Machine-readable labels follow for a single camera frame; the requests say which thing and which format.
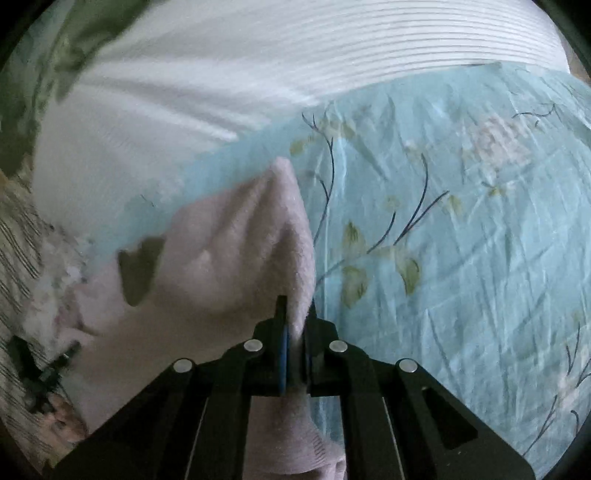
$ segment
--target striped white fabric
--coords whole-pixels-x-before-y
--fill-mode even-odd
[[[568,72],[553,23],[531,0],[157,2],[49,104],[35,199],[44,218],[94,235],[175,165],[273,117],[498,60]]]

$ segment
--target patterned fabric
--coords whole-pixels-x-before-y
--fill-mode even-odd
[[[24,408],[24,392],[6,349],[11,336],[21,332],[20,321],[41,271],[46,226],[33,206],[30,181],[31,170],[25,165],[0,193],[0,413],[14,440],[40,469],[50,448],[39,438],[38,418]],[[39,344],[33,343],[32,350],[37,362],[45,361]]]
[[[380,83],[195,155],[176,196],[146,185],[94,248],[112,258],[289,156],[319,315],[373,358],[416,359],[541,478],[591,410],[590,105],[588,85],[522,64]],[[338,418],[322,400],[322,430]]]

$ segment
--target silver screw head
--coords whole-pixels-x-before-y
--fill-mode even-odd
[[[402,370],[403,372],[412,374],[417,371],[418,363],[416,363],[412,358],[404,358],[400,360],[398,366],[400,367],[400,370]]]
[[[188,358],[181,358],[174,363],[173,369],[178,374],[185,374],[193,369],[193,362]]]
[[[253,338],[247,342],[244,342],[244,350],[247,352],[258,352],[262,348],[262,342]]]
[[[337,352],[337,353],[343,353],[347,351],[347,343],[342,341],[342,340],[333,340],[330,345],[329,348],[333,351],[333,352]]]

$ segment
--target bedding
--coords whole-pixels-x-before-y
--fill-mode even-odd
[[[148,185],[94,245],[153,235],[180,206],[289,157],[322,316],[374,358],[415,358],[541,478],[590,409],[590,95],[512,63],[350,92],[198,155],[175,194]],[[338,440],[334,402],[315,409]]]
[[[16,72],[34,88],[12,82],[20,104],[1,104],[2,131],[22,135],[11,151],[4,137],[1,166],[12,162],[10,177],[23,171],[40,132],[30,205],[59,252],[39,266],[57,288],[30,287],[50,301],[14,313],[6,332],[25,327],[40,355],[56,353],[52,322],[72,284],[163,232],[186,203],[286,156],[316,237],[324,318],[375,358],[416,358],[543,476],[590,408],[589,91],[566,73],[545,14],[525,1],[327,1],[283,8],[278,20],[277,1],[169,0],[130,2],[121,21],[105,24],[99,12],[121,10],[89,3],[57,2],[42,17],[51,28],[27,37],[30,52],[19,45],[21,67],[2,71],[3,85]],[[179,5],[199,11],[185,23],[158,21],[178,19]],[[524,26],[526,41],[515,33]],[[187,45],[207,46],[217,62],[199,51],[200,68],[186,68]],[[403,78],[498,60],[521,63]],[[334,181],[324,136],[334,138]],[[447,193],[394,245],[427,171],[421,212]],[[1,364],[10,403],[2,418],[18,412],[6,423],[39,467],[53,449],[28,426],[20,435],[36,423]],[[335,403],[314,408],[339,440]]]

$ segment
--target printed leaf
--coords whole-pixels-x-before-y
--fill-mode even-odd
[[[462,215],[462,201],[455,195],[450,195],[447,198],[447,204],[450,210],[455,213],[456,216]]]
[[[394,251],[396,271],[404,282],[404,292],[407,296],[412,295],[421,280],[421,267],[418,262],[411,258],[404,247],[397,247]]]
[[[340,299],[348,309],[352,308],[367,292],[369,278],[364,268],[343,267],[343,286]]]
[[[295,140],[290,145],[290,155],[296,156],[300,155],[304,151],[304,147],[308,143],[308,140]]]
[[[343,256],[353,258],[367,251],[365,237],[353,222],[347,223],[343,231]]]

